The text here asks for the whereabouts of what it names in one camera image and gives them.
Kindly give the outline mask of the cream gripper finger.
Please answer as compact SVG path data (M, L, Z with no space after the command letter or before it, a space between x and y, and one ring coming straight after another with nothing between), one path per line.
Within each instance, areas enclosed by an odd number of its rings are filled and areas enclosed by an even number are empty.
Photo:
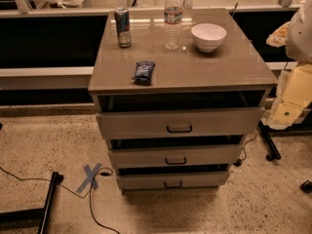
M286 45L286 40L288 36L288 29L290 23L287 21L277 28L272 34L266 39L266 44L272 47L282 47Z

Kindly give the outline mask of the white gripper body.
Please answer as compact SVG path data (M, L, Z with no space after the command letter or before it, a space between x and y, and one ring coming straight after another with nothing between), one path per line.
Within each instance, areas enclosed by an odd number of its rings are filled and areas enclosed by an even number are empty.
M262 123L273 130L284 130L298 120L311 102L312 64L299 63L292 71L281 72L276 98Z

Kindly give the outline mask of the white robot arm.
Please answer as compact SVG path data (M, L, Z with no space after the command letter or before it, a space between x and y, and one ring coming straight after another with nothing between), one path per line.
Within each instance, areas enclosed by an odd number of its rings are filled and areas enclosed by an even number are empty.
M306 0L292 19L266 39L272 47L286 47L287 57L297 62L292 71L282 71L276 98L265 114L265 123L273 130L294 124L312 102L312 0Z

